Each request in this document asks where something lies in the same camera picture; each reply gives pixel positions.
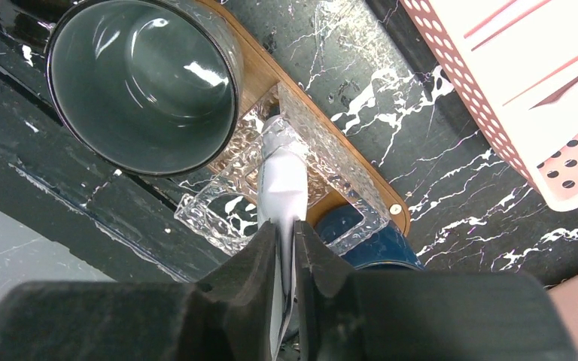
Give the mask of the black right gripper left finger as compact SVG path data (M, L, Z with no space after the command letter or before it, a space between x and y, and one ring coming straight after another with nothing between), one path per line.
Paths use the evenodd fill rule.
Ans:
M278 229L196 283L34 281L0 301L0 360L271 360Z

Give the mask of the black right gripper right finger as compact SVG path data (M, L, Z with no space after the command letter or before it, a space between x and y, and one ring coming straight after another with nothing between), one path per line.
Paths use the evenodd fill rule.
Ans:
M304 360L577 360L538 280L516 273L356 270L294 224Z

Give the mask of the dark blue cup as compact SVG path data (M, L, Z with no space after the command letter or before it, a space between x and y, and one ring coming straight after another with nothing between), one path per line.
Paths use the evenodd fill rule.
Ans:
M327 213L316 224L315 231L325 244L330 245L361 220L362 215L352 205L342 205ZM409 242L393 222L341 257L358 270L424 270Z

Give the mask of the clear plastic dimpled tray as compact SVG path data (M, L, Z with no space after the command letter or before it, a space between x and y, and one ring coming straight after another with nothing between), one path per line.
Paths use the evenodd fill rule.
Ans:
M267 91L239 121L216 175L184 195L175 218L232 256L250 241L247 229L267 221L304 220L335 193L360 215L330 242L349 252L391 219L367 168L285 83Z

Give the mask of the white toothpaste tube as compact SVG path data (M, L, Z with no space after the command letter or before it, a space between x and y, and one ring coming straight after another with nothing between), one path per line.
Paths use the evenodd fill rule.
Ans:
M263 126L262 163L257 174L257 220L277 227L275 271L269 342L271 359L278 357L289 327L296 295L294 223L306 219L308 204L307 170L299 149L301 144L286 133L280 115Z

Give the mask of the dark grey cup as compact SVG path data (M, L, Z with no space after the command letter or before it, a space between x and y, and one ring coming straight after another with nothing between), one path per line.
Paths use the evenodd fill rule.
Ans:
M0 1L0 32L44 54L64 126L124 171L195 171L235 132L242 51L198 1Z

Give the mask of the oval wooden tray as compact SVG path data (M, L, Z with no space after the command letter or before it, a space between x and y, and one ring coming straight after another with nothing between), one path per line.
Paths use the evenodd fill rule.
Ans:
M203 5L226 20L244 56L242 117L252 115L255 108L278 102L291 128L309 146L308 172L312 179L308 222L314 225L327 211L350 203L354 190L379 217L394 222L408 235L411 216L402 197L226 8L216 1L204 1Z

